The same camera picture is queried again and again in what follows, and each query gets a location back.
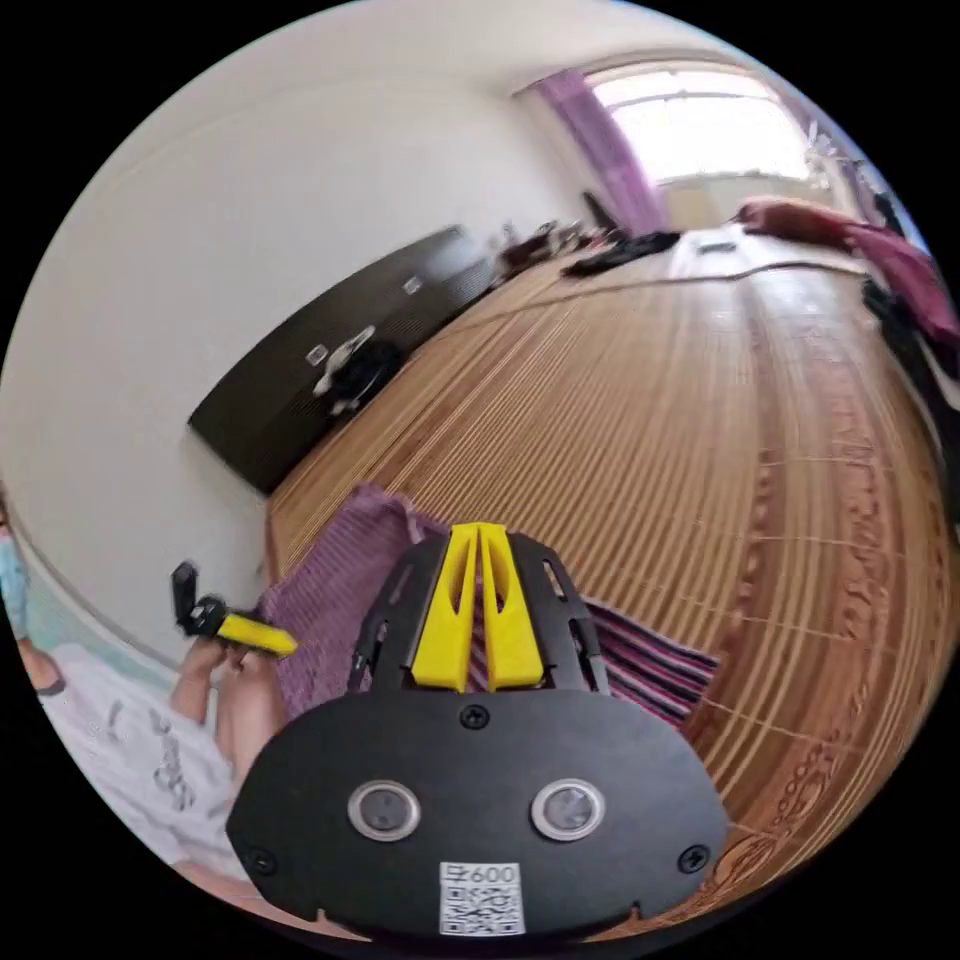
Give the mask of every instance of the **white t-shirt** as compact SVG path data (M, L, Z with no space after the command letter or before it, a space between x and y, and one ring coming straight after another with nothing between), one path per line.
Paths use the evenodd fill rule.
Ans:
M84 647L57 647L63 690L40 702L83 774L168 864L247 880L225 825L233 770L203 727Z

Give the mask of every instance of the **sticker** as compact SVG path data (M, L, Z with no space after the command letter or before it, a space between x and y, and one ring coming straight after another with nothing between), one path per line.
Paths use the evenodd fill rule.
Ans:
M525 932L520 864L440 864L440 933L510 937Z

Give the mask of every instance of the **screw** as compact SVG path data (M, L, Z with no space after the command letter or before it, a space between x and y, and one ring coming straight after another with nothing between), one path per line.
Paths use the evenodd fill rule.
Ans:
M695 843L680 854L677 869L681 873L697 873L707 865L709 859L710 849L702 843Z
M478 703L471 703L460 711L460 722L468 730L482 730L490 722L490 711Z
M266 850L252 850L248 859L254 872L261 877L269 877L277 872L277 861Z

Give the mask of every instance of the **purple rug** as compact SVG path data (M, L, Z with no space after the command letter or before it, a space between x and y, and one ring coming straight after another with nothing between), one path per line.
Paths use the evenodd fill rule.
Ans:
M447 528L403 497L364 485L350 495L300 566L264 593L260 611L299 648L277 670L290 719L346 693L360 624L404 551ZM679 726L719 661L587 600L615 697ZM481 604L477 604L479 614ZM474 630L469 689L486 688L482 629Z

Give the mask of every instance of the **bamboo mat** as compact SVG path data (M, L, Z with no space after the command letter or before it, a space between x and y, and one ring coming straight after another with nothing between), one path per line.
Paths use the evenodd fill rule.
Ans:
M960 631L934 461L860 266L743 239L735 256L681 241L588 281L529 271L423 347L269 505L275 577L369 481L545 541L585 594L723 657L685 732L729 847L692 900L605 936L712 910L842 831L909 746Z

